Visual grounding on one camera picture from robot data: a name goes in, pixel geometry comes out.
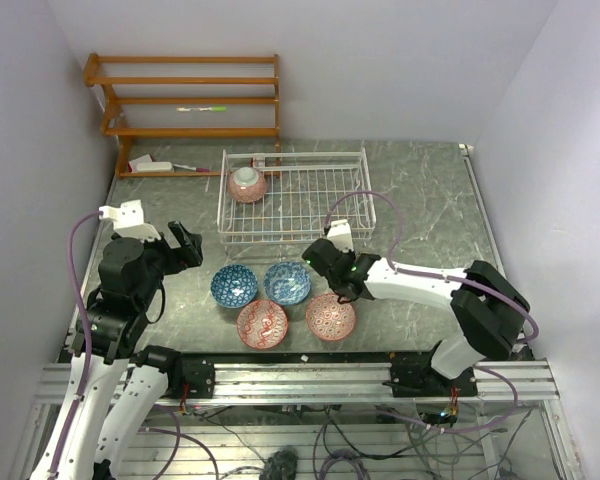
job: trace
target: blue bowl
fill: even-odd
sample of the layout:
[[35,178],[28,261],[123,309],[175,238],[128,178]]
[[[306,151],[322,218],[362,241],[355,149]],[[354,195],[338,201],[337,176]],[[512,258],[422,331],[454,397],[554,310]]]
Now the blue bowl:
[[309,272],[298,262],[276,263],[264,276],[264,291],[279,305],[300,303],[307,298],[309,290]]
[[216,272],[211,280],[211,295],[227,308],[247,305],[258,293],[258,279],[244,265],[227,265]]

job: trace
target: wall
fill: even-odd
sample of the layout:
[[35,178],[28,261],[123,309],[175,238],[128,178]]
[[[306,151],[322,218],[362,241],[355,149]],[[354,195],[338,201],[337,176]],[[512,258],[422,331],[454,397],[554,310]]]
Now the wall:
[[[65,243],[104,200],[112,148],[93,95],[44,0],[0,2],[0,479],[73,301]],[[76,243],[84,271],[94,233]]]
[[555,0],[49,0],[80,62],[281,55],[287,138],[473,144]]
[[600,478],[600,1],[561,0],[475,148],[509,276]]

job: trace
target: dish rack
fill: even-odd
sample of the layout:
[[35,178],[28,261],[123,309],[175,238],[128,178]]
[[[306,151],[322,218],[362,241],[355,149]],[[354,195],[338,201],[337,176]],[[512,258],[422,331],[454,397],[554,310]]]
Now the dish rack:
[[[254,158],[280,159],[281,166],[258,168],[268,190],[252,204],[236,202],[228,191],[229,175],[251,166]],[[325,217],[347,193],[371,190],[367,155],[359,152],[223,152],[218,198],[218,232],[224,245],[311,243],[323,235]],[[371,195],[344,200],[332,220],[348,219],[354,240],[369,240],[376,226]]]

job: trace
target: gray marble tabletop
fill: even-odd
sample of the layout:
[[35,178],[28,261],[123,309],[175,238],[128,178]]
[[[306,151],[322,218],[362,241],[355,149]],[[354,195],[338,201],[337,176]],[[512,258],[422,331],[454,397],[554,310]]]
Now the gray marble tabletop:
[[[406,219],[404,237],[395,260],[429,267],[465,267],[473,260],[494,263],[494,253],[480,212],[471,177],[457,144],[417,142],[288,141],[287,152],[359,151],[364,146],[369,161],[371,185],[395,200]],[[152,154],[156,160],[172,161],[219,170],[222,150],[229,153],[272,151],[259,142],[190,142],[171,140],[146,142],[134,147],[132,158]],[[216,226],[219,177],[138,178],[116,182],[110,204],[141,199],[150,221],[175,246],[167,222],[179,220],[191,232],[203,236],[202,267],[165,278],[167,292],[163,319],[145,331],[138,348],[164,345],[183,352],[254,351],[244,345],[236,331],[239,309],[216,304],[209,285],[215,272],[229,263],[251,267],[260,281],[257,298],[266,298],[262,279],[279,259],[297,259],[303,246],[262,246],[230,251],[220,243]],[[396,219],[387,205],[376,202],[377,227],[366,251],[385,255],[395,235]],[[97,251],[88,272],[87,291],[98,284],[96,266],[109,242],[111,226],[97,239]],[[325,280],[312,272],[312,290],[307,300],[285,307],[290,327],[283,342],[269,351],[311,353],[321,351],[392,351],[429,349],[458,329],[448,313],[410,302],[366,301],[355,304],[357,325],[341,342],[325,342],[314,336],[305,321],[311,297],[328,291]],[[149,316],[155,318],[160,301],[154,300]]]

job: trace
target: bowl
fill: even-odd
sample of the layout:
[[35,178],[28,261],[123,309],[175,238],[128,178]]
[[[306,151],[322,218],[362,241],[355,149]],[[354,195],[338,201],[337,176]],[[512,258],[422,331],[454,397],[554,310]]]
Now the bowl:
[[258,293],[258,279],[244,265],[222,267],[211,280],[211,295],[216,302],[227,308],[244,307]]
[[295,305],[307,298],[311,277],[301,263],[281,262],[273,265],[264,276],[264,291],[279,305]]
[[338,303],[338,296],[326,293],[315,297],[307,307],[309,330],[321,340],[343,340],[356,326],[356,311],[350,303]]
[[253,203],[267,193],[264,173],[252,167],[242,167],[229,176],[229,194],[236,202]]
[[271,300],[256,300],[242,309],[237,326],[245,345],[265,350],[284,339],[289,321],[280,305]]

